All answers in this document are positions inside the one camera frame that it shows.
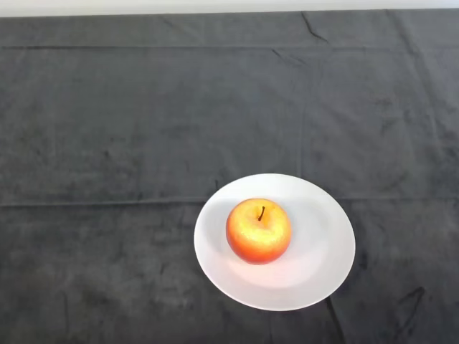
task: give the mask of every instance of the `white wall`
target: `white wall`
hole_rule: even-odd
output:
[[[0,16],[459,7],[459,0],[0,0]]]

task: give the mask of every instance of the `dark gray tablecloth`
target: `dark gray tablecloth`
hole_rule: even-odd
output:
[[[459,11],[0,19],[0,343],[456,343]],[[224,296],[219,187],[287,173],[356,235],[327,301]]]

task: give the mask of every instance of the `apple stem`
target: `apple stem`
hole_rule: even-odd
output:
[[[263,214],[265,213],[265,207],[263,207],[263,210],[261,211],[261,215],[258,218],[258,221],[261,221],[261,218],[263,217]]]

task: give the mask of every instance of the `plate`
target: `plate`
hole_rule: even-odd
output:
[[[288,214],[292,239],[274,262],[248,264],[230,248],[226,221],[239,202],[270,199]],[[227,184],[206,202],[194,229],[205,275],[223,293],[261,310],[297,310],[333,293],[346,279],[355,238],[344,210],[324,190],[283,174],[257,174]]]

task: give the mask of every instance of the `red and yellow apple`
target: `red and yellow apple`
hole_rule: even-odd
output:
[[[286,251],[291,237],[290,220],[273,201],[247,199],[228,216],[228,243],[246,262],[265,264],[277,259]]]

